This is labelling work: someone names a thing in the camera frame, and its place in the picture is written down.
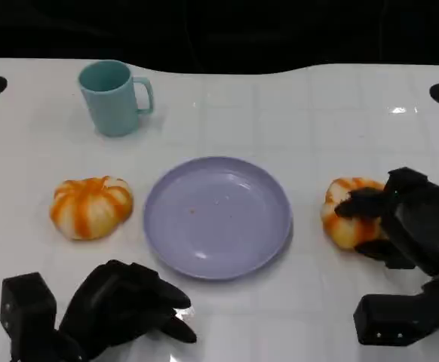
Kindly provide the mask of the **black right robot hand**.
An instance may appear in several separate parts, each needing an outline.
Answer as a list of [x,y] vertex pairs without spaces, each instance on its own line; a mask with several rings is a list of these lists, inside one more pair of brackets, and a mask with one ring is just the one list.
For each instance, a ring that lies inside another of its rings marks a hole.
[[390,170],[381,190],[351,191],[337,216],[377,221],[381,235],[363,237],[355,251],[391,269],[420,268],[439,278],[439,185],[408,167]]

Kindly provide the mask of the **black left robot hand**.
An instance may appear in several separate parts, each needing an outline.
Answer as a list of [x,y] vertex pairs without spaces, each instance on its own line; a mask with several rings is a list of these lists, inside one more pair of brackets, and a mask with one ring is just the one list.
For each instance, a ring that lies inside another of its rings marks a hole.
[[156,271],[112,259],[98,265],[76,290],[59,331],[90,360],[154,331],[192,344],[195,332],[176,316],[178,309],[191,306],[190,298]]

